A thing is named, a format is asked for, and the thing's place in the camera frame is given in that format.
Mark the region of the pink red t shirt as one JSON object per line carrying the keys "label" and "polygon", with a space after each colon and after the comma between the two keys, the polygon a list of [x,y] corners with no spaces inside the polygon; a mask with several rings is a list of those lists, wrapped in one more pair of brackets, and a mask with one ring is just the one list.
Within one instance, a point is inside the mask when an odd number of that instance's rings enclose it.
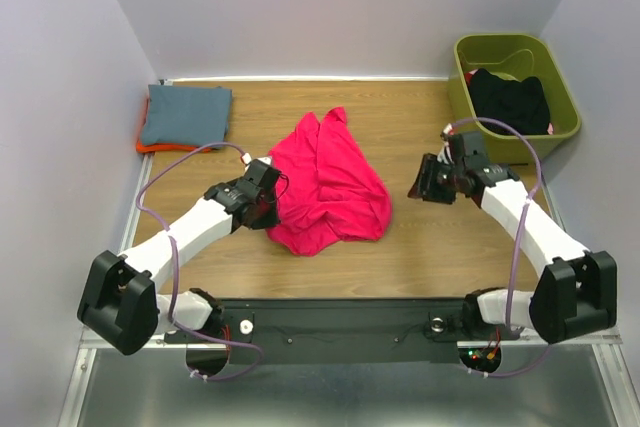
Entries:
{"label": "pink red t shirt", "polygon": [[283,177],[280,222],[268,238],[298,256],[337,242],[378,241],[392,220],[391,196],[348,128],[342,107],[319,119],[305,114],[269,151]]}

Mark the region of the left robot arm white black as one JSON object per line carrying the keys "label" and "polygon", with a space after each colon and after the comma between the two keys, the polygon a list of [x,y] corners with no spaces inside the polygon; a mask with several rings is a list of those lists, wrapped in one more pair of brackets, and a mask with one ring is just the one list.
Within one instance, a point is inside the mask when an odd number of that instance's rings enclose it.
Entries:
{"label": "left robot arm white black", "polygon": [[194,206],[148,240],[119,254],[106,250],[92,262],[77,310],[78,320],[124,355],[156,334],[187,328],[199,340],[222,329],[219,304],[191,289],[161,295],[167,281],[209,245],[240,228],[278,224],[276,185],[281,178],[269,157],[245,158],[242,176],[210,187]]}

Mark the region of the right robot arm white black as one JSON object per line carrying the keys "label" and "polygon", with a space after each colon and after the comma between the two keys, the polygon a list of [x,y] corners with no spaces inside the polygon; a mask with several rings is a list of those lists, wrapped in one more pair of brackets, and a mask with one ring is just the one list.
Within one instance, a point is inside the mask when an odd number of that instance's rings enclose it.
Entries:
{"label": "right robot arm white black", "polygon": [[531,329],[548,344],[606,330],[617,321],[617,265],[567,234],[534,200],[507,165],[489,159],[479,132],[446,127],[443,147],[423,156],[408,195],[451,205],[463,195],[492,217],[513,239],[512,261],[526,256],[537,274],[533,291],[476,291],[460,313],[463,331],[482,337],[495,325]]}

